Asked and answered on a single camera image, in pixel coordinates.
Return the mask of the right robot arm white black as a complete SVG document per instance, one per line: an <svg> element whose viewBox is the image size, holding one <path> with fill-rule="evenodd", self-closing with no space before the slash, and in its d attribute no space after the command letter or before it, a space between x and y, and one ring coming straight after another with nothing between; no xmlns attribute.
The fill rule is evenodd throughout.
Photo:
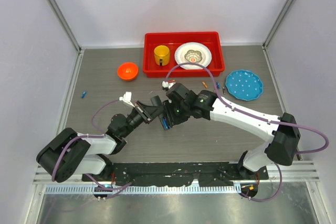
<svg viewBox="0 0 336 224"><path fill-rule="evenodd" d="M234 104L215 92L202 90L196 94L181 83L162 83L167 100L163 102L168 128L186 122L190 117L233 125L262 140L264 144L243 152L236 166L242 179L250 179L261 168L276 163L292 165L300 140L300 132L293 127L293 115L263 114Z"/></svg>

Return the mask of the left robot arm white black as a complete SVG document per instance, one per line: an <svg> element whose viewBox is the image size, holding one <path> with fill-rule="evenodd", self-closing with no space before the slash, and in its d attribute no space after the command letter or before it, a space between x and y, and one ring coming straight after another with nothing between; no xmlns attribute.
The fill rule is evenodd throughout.
<svg viewBox="0 0 336 224"><path fill-rule="evenodd" d="M151 98L151 105L140 101L132 103L125 97L119 100L131 106L131 113L114 115L101 135L81 134L68 127L37 154L37 163L51 175L52 181L62 183L72 175L81 174L107 181L112 174L112 164L106 155L119 153L127 143L125 138L140 124L149 124L164 112L159 96Z"/></svg>

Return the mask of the black remote control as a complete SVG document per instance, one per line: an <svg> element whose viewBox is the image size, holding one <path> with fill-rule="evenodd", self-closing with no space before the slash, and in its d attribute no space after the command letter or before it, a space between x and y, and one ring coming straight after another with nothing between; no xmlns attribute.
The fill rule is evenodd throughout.
<svg viewBox="0 0 336 224"><path fill-rule="evenodd" d="M167 120L166 111L165 111L164 105L160 97L156 95L156 96L153 96L150 100L151 100L152 105L157 108L158 118L163 127L163 130L165 131L169 130L171 126Z"/></svg>

